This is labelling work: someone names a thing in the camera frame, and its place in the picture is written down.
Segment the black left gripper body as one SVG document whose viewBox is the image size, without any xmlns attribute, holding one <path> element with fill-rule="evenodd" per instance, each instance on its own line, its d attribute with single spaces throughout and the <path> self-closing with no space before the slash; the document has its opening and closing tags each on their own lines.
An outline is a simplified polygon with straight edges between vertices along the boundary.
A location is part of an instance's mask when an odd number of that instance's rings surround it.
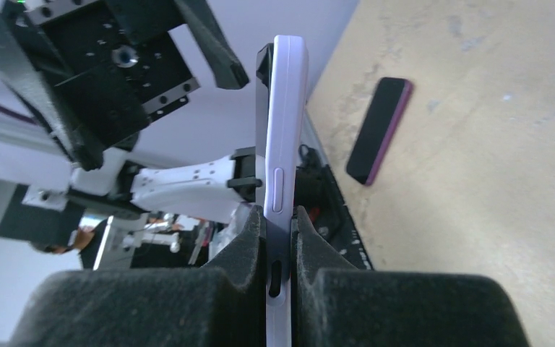
<svg viewBox="0 0 555 347">
<path fill-rule="evenodd" d="M 48 84 L 106 146 L 185 106 L 198 87 L 172 1 L 5 1 L 1 16 Z"/>
</svg>

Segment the purple-edged black phone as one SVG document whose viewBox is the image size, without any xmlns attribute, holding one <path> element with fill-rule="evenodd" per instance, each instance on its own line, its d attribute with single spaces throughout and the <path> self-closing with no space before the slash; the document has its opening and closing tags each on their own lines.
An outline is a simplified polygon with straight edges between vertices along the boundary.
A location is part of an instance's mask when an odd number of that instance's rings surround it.
<svg viewBox="0 0 555 347">
<path fill-rule="evenodd" d="M 345 166 L 352 179 L 373 184 L 413 90 L 411 81 L 383 77 L 378 81 Z"/>
</svg>

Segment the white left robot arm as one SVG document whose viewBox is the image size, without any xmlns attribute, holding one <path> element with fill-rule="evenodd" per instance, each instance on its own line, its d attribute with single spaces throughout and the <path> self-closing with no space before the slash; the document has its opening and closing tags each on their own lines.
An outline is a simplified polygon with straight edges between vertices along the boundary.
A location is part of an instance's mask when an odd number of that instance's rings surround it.
<svg viewBox="0 0 555 347">
<path fill-rule="evenodd" d="M 0 80 L 72 163 L 62 188 L 20 187 L 15 208 L 55 217 L 100 210 L 225 223 L 261 181 L 237 177 L 237 158 L 180 168 L 142 168 L 129 159 L 139 133 L 185 106 L 199 83 L 170 31 L 186 25 L 215 84 L 240 90 L 249 78 L 206 1 L 48 1 L 0 10 Z"/>
</svg>

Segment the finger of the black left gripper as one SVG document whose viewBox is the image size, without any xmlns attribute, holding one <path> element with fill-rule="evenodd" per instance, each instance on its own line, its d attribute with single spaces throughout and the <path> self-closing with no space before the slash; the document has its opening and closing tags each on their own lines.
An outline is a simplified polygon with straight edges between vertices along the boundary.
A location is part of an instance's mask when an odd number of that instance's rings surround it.
<svg viewBox="0 0 555 347">
<path fill-rule="evenodd" d="M 207 1 L 174 2 L 212 70 L 216 87 L 224 90 L 244 88 L 249 83 L 249 77 L 229 46 Z"/>
<path fill-rule="evenodd" d="M 0 80 L 30 107 L 67 157 L 91 171 L 103 165 L 105 147 L 48 79 L 72 75 L 25 6 L 5 2 L 0 11 Z"/>
</svg>

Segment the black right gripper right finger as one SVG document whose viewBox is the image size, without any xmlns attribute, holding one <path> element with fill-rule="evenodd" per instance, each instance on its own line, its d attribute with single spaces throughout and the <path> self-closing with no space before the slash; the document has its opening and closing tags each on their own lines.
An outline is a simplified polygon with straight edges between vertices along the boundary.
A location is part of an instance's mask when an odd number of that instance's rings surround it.
<svg viewBox="0 0 555 347">
<path fill-rule="evenodd" d="M 506 291 L 481 275 L 362 270 L 303 207 L 293 240 L 296 346 L 527 346 Z"/>
</svg>

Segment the lavender phone case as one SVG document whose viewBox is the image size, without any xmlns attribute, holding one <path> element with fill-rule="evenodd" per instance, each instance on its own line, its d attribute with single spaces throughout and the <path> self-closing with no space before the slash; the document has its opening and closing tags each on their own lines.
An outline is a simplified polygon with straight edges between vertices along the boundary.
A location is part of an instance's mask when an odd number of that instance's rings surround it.
<svg viewBox="0 0 555 347">
<path fill-rule="evenodd" d="M 308 66 L 308 51 L 302 37 L 275 37 L 264 164 L 267 346 L 292 344 L 291 219 Z"/>
</svg>

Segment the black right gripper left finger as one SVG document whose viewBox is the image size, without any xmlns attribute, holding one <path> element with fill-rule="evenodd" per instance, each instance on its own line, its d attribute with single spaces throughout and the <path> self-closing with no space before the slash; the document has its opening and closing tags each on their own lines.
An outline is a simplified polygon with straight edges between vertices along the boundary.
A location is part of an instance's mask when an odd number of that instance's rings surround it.
<svg viewBox="0 0 555 347">
<path fill-rule="evenodd" d="M 199 268 L 78 270 L 31 295 L 11 346 L 263 346 L 265 219 Z"/>
</svg>

